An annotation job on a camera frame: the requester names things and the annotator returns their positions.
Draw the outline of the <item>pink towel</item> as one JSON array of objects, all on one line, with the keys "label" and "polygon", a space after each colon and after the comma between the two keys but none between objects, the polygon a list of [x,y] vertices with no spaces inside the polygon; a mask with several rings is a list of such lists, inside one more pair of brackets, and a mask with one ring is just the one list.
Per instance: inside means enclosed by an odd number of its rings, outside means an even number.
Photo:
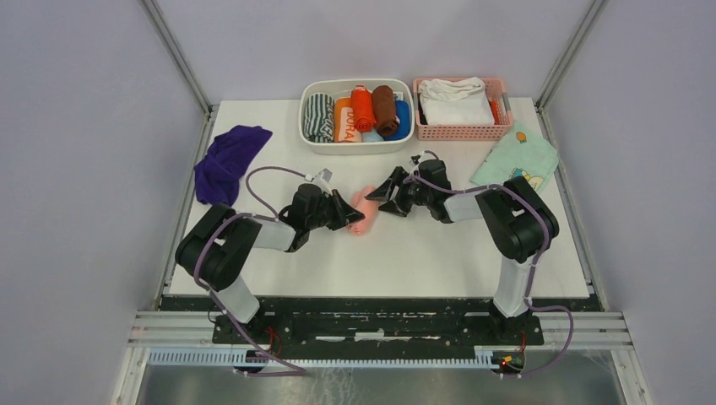
[{"label": "pink towel", "polygon": [[351,198],[350,205],[364,215],[364,219],[349,224],[346,229],[353,235],[367,234],[375,223],[378,215],[379,202],[367,200],[366,196],[374,192],[376,187],[365,186],[361,190],[355,192]]}]

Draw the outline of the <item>purple towel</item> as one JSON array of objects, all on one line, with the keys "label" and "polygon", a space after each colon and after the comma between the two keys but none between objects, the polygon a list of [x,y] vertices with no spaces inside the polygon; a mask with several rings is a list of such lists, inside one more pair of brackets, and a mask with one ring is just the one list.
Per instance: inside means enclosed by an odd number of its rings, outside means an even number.
[{"label": "purple towel", "polygon": [[233,205],[240,179],[272,136],[273,132],[263,127],[243,125],[217,136],[193,168],[197,201]]}]

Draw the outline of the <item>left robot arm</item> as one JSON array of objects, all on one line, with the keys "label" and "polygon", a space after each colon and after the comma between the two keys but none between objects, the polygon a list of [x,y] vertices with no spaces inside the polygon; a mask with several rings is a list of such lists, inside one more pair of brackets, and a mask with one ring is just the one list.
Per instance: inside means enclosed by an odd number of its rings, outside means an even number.
[{"label": "left robot arm", "polygon": [[221,311],[234,317],[234,333],[245,343],[255,343],[263,337],[266,322],[257,315],[258,298],[241,275],[250,253],[257,249],[292,253],[309,241],[314,230],[340,230],[365,218],[338,191],[306,183],[298,186],[291,204],[276,219],[239,213],[223,203],[211,206],[180,241],[174,258],[218,301]]}]

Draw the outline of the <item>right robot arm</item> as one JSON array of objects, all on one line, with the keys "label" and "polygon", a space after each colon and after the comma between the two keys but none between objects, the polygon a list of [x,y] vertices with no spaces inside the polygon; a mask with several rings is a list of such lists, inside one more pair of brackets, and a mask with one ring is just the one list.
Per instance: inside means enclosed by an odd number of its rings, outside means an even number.
[{"label": "right robot arm", "polygon": [[427,159],[413,169],[401,166],[366,195],[379,210],[406,217],[414,206],[428,209],[440,223],[481,219],[502,254],[501,272],[492,305],[497,316],[487,322],[490,338],[509,344],[522,331],[518,317],[532,311],[531,290],[541,256],[559,235],[556,216],[523,177],[502,184],[457,190],[441,159]]}]

